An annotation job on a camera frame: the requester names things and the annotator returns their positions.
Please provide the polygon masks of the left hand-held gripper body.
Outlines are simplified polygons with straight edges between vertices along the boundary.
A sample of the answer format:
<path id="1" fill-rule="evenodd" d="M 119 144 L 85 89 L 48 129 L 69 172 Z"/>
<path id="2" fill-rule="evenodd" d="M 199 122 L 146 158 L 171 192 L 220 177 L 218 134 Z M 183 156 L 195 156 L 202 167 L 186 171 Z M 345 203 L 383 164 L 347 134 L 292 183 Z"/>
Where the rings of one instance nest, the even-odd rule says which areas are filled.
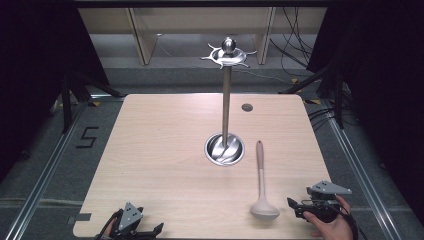
<path id="1" fill-rule="evenodd" d="M 142 211 L 142 207 L 137 208 L 132 203 L 127 202 L 123 208 L 111 216 L 109 223 L 113 219 L 116 219 L 116 221 L 113 224 L 110 237 L 112 239 L 133 239 L 133 235 L 140 233 L 137 231 L 137 227 L 143 217 Z"/>

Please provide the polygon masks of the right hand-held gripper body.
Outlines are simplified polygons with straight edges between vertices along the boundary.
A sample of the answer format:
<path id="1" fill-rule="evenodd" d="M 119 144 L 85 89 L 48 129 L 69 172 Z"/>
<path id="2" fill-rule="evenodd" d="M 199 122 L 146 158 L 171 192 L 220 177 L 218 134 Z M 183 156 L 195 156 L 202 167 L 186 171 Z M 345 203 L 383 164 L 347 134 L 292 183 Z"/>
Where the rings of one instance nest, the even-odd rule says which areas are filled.
<path id="1" fill-rule="evenodd" d="M 300 216 L 304 212 L 314 214 L 324 223 L 330 223 L 336 219 L 341 209 L 341 203 L 337 195 L 351 194 L 352 190 L 323 180 L 306 188 L 309 200 L 303 200 L 300 205 Z"/>

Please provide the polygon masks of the beige silicone ladle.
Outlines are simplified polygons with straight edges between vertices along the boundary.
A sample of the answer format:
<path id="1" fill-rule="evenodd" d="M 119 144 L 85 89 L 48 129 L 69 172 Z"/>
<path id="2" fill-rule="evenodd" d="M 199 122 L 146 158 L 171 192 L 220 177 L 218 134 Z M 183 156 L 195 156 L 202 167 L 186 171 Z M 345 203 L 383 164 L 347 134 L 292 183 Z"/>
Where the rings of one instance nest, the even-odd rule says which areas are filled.
<path id="1" fill-rule="evenodd" d="M 258 165 L 258 189 L 259 196 L 257 201 L 250 208 L 251 214 L 263 221 L 272 221 L 279 217 L 279 210 L 272 206 L 267 198 L 265 191 L 265 177 L 264 177 L 264 148 L 261 140 L 256 143 L 256 157 Z"/>

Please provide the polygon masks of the metal utensil rack stand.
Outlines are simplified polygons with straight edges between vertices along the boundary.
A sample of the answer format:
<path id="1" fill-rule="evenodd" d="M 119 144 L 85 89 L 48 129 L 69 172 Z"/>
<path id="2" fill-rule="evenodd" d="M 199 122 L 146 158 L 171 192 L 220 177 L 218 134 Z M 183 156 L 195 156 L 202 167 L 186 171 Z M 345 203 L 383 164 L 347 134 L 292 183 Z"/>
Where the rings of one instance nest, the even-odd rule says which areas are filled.
<path id="1" fill-rule="evenodd" d="M 249 54 L 237 47 L 236 41 L 226 37 L 220 47 L 209 45 L 211 52 L 202 60 L 211 60 L 223 71 L 222 93 L 222 130 L 210 136 L 204 146 L 204 152 L 209 161 L 218 166 L 232 166 L 244 156 L 245 145 L 235 134 L 229 132 L 232 68 L 234 66 L 248 67 L 245 63 Z"/>

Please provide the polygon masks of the person's left hand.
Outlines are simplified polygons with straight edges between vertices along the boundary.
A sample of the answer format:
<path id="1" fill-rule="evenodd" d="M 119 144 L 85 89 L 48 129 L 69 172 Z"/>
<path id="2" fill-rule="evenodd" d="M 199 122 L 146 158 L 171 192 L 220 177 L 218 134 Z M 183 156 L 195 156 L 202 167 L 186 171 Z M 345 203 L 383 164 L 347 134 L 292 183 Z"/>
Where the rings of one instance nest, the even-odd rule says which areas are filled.
<path id="1" fill-rule="evenodd" d="M 104 233 L 102 234 L 100 240 L 111 240 L 112 238 L 110 237 L 110 233 L 111 230 L 113 228 L 113 224 L 115 223 L 116 219 L 113 219 L 108 226 L 106 227 Z"/>

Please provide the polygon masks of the person's right hand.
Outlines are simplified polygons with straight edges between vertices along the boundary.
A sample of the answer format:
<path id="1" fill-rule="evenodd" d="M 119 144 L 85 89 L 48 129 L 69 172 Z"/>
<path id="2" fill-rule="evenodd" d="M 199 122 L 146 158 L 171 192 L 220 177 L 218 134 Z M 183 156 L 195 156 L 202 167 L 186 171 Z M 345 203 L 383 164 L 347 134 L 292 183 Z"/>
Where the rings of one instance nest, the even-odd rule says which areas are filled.
<path id="1" fill-rule="evenodd" d="M 322 222 L 310 212 L 305 211 L 303 213 L 306 220 L 316 227 L 316 230 L 311 233 L 312 237 L 321 237 L 323 240 L 354 240 L 354 234 L 346 220 L 351 207 L 341 196 L 336 196 L 336 199 L 341 204 L 342 215 L 338 215 L 330 223 Z"/>

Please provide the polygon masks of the black metal stand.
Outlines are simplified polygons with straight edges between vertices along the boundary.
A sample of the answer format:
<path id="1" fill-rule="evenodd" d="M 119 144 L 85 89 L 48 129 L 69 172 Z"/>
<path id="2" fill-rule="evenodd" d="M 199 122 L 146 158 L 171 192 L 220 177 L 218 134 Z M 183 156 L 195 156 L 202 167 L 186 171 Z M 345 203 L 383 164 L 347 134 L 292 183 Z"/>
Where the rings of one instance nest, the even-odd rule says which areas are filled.
<path id="1" fill-rule="evenodd" d="M 86 88 L 87 85 L 94 86 L 116 98 L 125 97 L 125 94 L 114 90 L 108 84 L 101 83 L 86 74 L 75 71 L 66 73 L 61 81 L 64 116 L 63 133 L 66 133 L 70 129 L 73 122 L 71 95 L 74 95 L 78 102 L 88 102 L 91 99 L 91 95 Z"/>
<path id="2" fill-rule="evenodd" d="M 295 84 L 283 94 L 294 94 L 309 86 L 316 80 L 321 79 L 321 83 L 316 91 L 320 98 L 327 98 L 331 93 L 335 98 L 335 120 L 340 129 L 344 128 L 342 121 L 342 99 L 343 99 L 343 75 L 337 63 L 329 63 L 326 67 L 307 77 L 299 84 Z"/>

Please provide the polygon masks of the black curtain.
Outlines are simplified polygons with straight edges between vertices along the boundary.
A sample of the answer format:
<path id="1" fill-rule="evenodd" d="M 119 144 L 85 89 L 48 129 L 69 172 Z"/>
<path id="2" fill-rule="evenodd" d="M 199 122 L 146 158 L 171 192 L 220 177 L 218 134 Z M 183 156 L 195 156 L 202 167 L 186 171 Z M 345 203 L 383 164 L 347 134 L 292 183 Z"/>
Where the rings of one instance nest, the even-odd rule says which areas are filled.
<path id="1" fill-rule="evenodd" d="M 424 0 L 329 0 L 308 69 L 331 62 L 424 226 Z"/>
<path id="2" fill-rule="evenodd" d="M 79 10 L 62 0 L 0 0 L 0 182 L 30 145 L 62 81 L 109 83 Z"/>

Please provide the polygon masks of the light wooden cabinet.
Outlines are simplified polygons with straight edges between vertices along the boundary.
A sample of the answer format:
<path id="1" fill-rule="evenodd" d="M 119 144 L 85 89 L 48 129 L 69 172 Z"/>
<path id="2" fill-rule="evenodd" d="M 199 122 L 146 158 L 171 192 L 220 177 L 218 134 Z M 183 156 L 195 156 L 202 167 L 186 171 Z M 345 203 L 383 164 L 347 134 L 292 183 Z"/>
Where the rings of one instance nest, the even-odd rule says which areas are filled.
<path id="1" fill-rule="evenodd" d="M 325 7 L 81 8 L 91 34 L 131 34 L 139 61 L 147 65 L 159 34 L 249 34 L 258 63 L 266 62 L 270 37 L 299 25 L 302 34 L 319 32 Z"/>

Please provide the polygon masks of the aluminium floor rail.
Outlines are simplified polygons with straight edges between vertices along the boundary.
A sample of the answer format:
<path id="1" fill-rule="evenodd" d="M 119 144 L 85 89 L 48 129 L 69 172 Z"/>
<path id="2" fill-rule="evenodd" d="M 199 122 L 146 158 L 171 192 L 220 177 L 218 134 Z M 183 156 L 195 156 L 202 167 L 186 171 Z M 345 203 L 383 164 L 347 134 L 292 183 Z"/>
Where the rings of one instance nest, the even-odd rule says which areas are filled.
<path id="1" fill-rule="evenodd" d="M 380 228 L 382 229 L 384 236 L 387 240 L 402 240 L 388 208 L 372 184 L 370 177 L 366 173 L 366 170 L 345 130 L 341 129 L 335 120 L 330 120 L 330 126 L 347 158 L 347 161 L 349 162 L 353 174 L 355 175 L 372 212 L 374 213 L 378 224 L 380 225 Z"/>
<path id="2" fill-rule="evenodd" d="M 21 240 L 29 222 L 31 221 L 31 218 L 37 209 L 41 197 L 43 196 L 52 176 L 54 175 L 59 161 L 69 144 L 69 140 L 74 132 L 76 124 L 78 123 L 80 116 L 85 110 L 86 106 L 86 103 L 79 103 L 75 107 L 74 112 L 71 114 L 70 126 L 61 133 L 52 154 L 50 155 L 46 165 L 43 168 L 43 171 L 40 173 L 29 196 L 23 202 L 20 211 L 7 231 L 4 240 Z"/>

